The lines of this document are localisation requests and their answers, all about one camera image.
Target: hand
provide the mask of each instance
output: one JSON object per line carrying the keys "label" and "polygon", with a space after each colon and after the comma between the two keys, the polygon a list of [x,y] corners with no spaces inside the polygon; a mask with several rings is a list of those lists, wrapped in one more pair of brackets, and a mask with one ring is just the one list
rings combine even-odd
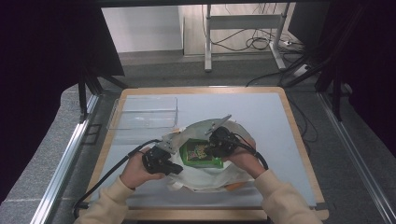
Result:
{"label": "hand", "polygon": [[[256,143],[253,139],[247,139],[247,142],[252,147],[256,148]],[[231,161],[233,164],[242,170],[245,170],[255,179],[265,172],[265,169],[262,167],[262,164],[259,162],[259,160],[242,147],[238,147],[231,156],[225,157],[223,160]]]}
{"label": "hand", "polygon": [[[144,148],[141,152],[145,153],[149,147]],[[144,184],[148,180],[161,179],[164,174],[149,174],[142,162],[143,154],[136,152],[125,166],[125,169],[120,175],[120,180],[129,189],[134,189]]]}

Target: transparent plastic lid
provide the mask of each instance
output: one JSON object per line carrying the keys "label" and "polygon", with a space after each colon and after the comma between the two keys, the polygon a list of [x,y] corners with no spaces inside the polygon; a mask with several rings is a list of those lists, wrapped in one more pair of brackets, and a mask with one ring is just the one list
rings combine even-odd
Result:
{"label": "transparent plastic lid", "polygon": [[127,97],[113,106],[109,130],[172,128],[177,123],[176,97]]}

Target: person's left hand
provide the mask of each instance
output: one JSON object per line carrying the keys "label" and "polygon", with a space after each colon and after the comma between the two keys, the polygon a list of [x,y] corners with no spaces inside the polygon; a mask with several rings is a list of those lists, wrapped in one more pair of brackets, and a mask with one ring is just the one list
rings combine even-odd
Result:
{"label": "person's left hand", "polygon": [[[146,147],[141,150],[141,152],[145,153],[148,150],[149,147]],[[165,176],[165,174],[149,174],[143,165],[142,157],[142,153],[136,152],[132,158],[128,160],[125,169],[120,175],[120,180],[129,189],[135,189],[148,180],[161,179]]]}

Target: green package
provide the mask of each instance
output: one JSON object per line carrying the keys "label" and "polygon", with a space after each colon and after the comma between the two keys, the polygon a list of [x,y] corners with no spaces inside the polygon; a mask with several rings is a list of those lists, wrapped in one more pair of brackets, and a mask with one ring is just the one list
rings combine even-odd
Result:
{"label": "green package", "polygon": [[205,152],[208,145],[209,142],[206,140],[192,138],[187,140],[179,149],[183,163],[195,168],[223,168],[221,158],[215,158],[210,152]]}

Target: forearm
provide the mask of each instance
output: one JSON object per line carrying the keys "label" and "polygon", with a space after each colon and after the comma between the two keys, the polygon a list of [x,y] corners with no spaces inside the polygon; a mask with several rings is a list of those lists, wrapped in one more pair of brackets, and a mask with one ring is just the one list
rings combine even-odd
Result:
{"label": "forearm", "polygon": [[117,177],[110,187],[100,190],[99,199],[75,223],[121,223],[128,211],[126,199],[133,193]]}
{"label": "forearm", "polygon": [[279,181],[271,170],[261,174],[254,184],[262,194],[263,210],[275,223],[321,223],[303,196],[291,184]]}

